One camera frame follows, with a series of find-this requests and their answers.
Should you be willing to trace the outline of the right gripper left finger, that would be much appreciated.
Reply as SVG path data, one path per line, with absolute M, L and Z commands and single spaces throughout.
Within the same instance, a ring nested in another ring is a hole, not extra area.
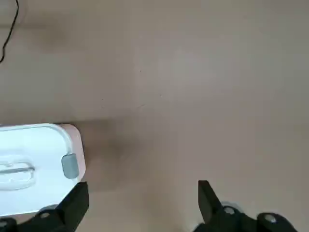
M 87 182 L 79 182 L 54 209 L 46 209 L 18 224 L 12 217 L 0 220 L 1 232 L 74 232 L 89 208 Z

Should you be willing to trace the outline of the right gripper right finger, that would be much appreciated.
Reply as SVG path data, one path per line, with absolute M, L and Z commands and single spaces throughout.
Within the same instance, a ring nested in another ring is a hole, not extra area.
M 263 212 L 253 219 L 237 208 L 222 205 L 207 180 L 198 181 L 198 206 L 204 220 L 196 232 L 295 232 L 285 217 Z

